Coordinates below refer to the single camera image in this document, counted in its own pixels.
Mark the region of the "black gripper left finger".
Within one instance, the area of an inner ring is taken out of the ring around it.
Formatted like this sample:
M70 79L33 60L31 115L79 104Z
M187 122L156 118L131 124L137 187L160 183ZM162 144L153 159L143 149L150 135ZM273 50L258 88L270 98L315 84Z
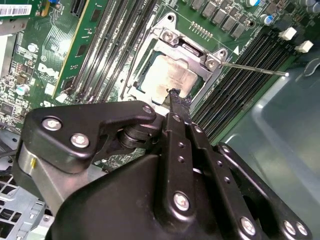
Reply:
M166 170L192 168L189 101L174 98L171 110L141 100L36 108L24 120L14 177L53 214L89 184L92 162L135 149L161 153Z

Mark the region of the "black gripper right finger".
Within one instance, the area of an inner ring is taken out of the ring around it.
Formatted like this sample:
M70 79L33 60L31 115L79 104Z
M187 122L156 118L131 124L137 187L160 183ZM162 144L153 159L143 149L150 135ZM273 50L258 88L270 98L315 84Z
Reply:
M311 240L309 227L226 143L212 146L190 116L189 97L176 97L192 149L209 184L220 233L225 240Z

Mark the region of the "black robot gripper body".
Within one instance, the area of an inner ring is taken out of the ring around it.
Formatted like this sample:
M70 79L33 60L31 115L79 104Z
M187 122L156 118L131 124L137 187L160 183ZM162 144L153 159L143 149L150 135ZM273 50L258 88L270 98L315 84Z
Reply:
M145 155L74 192L48 240L233 240L215 187L188 152Z

